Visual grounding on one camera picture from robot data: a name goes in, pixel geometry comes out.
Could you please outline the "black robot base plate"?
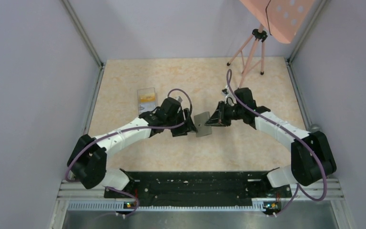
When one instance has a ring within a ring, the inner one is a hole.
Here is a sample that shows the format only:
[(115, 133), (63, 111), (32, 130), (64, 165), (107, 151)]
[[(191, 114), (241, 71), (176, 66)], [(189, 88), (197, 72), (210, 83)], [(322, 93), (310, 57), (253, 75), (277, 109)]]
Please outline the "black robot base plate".
[(290, 198), (289, 185), (268, 189), (264, 171), (127, 172), (125, 192), (140, 207), (246, 207), (256, 198)]

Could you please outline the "grey card holder wallet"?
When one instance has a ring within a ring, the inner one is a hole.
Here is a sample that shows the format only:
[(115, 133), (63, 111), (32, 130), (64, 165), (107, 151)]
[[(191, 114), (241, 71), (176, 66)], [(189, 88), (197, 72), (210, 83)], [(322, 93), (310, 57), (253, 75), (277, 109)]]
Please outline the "grey card holder wallet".
[(212, 134), (212, 127), (205, 125), (209, 118), (210, 112), (203, 112), (194, 116), (194, 124), (197, 129), (197, 138)]

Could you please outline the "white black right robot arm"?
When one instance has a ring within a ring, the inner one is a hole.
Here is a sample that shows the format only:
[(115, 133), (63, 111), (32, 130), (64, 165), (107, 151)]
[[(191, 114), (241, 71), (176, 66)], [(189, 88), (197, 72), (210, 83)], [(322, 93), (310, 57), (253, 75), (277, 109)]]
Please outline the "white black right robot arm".
[(323, 132), (299, 129), (278, 118), (269, 108), (257, 106), (249, 88), (239, 88), (234, 95), (236, 102), (220, 101), (205, 125), (225, 127), (233, 120), (242, 120), (273, 137), (291, 153), (290, 165), (264, 175), (260, 190), (265, 196), (272, 197), (280, 187), (289, 184), (308, 186), (322, 178), (322, 171), (325, 175), (336, 172), (336, 162)]

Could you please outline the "clear plastic card box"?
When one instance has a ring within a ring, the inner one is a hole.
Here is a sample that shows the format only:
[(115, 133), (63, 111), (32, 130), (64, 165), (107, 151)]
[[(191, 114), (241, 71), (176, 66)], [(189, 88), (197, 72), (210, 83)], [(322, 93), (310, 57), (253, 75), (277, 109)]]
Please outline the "clear plastic card box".
[(156, 90), (154, 87), (137, 90), (138, 114), (152, 111), (157, 107)]

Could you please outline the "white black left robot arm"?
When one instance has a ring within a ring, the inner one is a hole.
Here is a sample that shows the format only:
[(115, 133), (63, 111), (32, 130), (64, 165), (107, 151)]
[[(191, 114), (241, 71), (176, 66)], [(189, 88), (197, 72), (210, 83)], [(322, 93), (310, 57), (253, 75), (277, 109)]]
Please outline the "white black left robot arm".
[(173, 137), (196, 133), (192, 108), (168, 97), (153, 110), (143, 112), (121, 128), (99, 136), (81, 136), (67, 162), (69, 171), (85, 189), (112, 187), (122, 197), (133, 193), (133, 178), (120, 169), (110, 169), (107, 162), (128, 146), (169, 129)]

